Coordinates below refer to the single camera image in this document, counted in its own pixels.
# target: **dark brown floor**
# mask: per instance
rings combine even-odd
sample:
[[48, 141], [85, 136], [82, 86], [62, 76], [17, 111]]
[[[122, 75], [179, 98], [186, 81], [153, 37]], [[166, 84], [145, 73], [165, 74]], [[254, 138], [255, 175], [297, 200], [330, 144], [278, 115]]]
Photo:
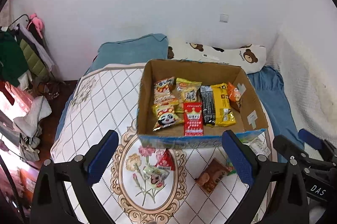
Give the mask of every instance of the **dark brown floor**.
[[[38, 169], [41, 168], [43, 162], [46, 159], [50, 158], [50, 149], [54, 144], [56, 129], [59, 124], [62, 111], [68, 98], [74, 92], [77, 81], [66, 81], [65, 83], [65, 85], [60, 84], [60, 95], [56, 99], [49, 101], [49, 105], [52, 108], [52, 113], [40, 122], [40, 125], [42, 127], [42, 135], [40, 136], [41, 143], [37, 147], [37, 149], [40, 150], [40, 160], [37, 162], [29, 162], [31, 165], [35, 166]], [[26, 186], [27, 178], [36, 181], [37, 176], [38, 171], [33, 168], [29, 168], [28, 171], [21, 169], [21, 180], [24, 187]], [[33, 193], [28, 191], [26, 187], [25, 196], [31, 202], [33, 198]]]

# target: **yellow flower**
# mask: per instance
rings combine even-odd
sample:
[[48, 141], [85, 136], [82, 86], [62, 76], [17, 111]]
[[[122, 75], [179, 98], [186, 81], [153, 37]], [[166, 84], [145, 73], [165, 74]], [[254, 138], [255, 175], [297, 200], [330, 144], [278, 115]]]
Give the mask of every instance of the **yellow flower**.
[[142, 161], [140, 160], [140, 156], [136, 153], [132, 154], [128, 157], [126, 160], [126, 169], [129, 171], [136, 171], [139, 170], [139, 166], [142, 164]]

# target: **metal screw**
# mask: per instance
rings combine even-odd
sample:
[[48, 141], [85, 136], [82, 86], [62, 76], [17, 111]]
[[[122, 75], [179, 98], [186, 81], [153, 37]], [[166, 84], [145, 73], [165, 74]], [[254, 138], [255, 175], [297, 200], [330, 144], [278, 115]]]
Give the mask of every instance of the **metal screw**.
[[257, 159], [258, 159], [259, 161], [266, 161], [266, 160], [267, 160], [267, 157], [266, 157], [265, 155], [258, 155], [258, 156], [257, 156]]
[[290, 162], [291, 165], [296, 165], [297, 164], [297, 161], [295, 159], [293, 159], [293, 158], [291, 160], [289, 160], [289, 162]]
[[44, 166], [48, 166], [49, 164], [51, 164], [52, 161], [50, 159], [46, 159], [44, 162], [43, 162], [43, 165]]
[[79, 161], [81, 161], [82, 159], [83, 159], [83, 156], [82, 156], [82, 155], [77, 155], [77, 156], [74, 157], [74, 161], [76, 161], [76, 162], [79, 162]]

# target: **open cardboard box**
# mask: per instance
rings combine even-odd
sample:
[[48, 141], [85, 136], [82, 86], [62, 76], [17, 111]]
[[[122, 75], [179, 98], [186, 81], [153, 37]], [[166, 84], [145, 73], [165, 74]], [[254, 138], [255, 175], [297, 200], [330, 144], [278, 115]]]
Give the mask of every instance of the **open cardboard box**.
[[[236, 124], [228, 127], [203, 127], [202, 137], [185, 137], [184, 125], [153, 131], [156, 117], [152, 112], [153, 84], [174, 76], [214, 85], [231, 82], [242, 93], [240, 112], [232, 108]], [[221, 145], [222, 133], [232, 130], [242, 142], [255, 138], [267, 127], [267, 120], [254, 87], [239, 66], [176, 60], [151, 60], [144, 68], [140, 82], [138, 136], [143, 146], [156, 148], [198, 148]]]

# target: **wall socket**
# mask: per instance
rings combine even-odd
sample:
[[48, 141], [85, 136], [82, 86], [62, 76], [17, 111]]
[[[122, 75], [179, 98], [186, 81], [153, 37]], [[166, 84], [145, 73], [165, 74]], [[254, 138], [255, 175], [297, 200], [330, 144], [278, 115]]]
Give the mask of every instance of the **wall socket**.
[[220, 13], [220, 22], [228, 23], [229, 15], [225, 13]]

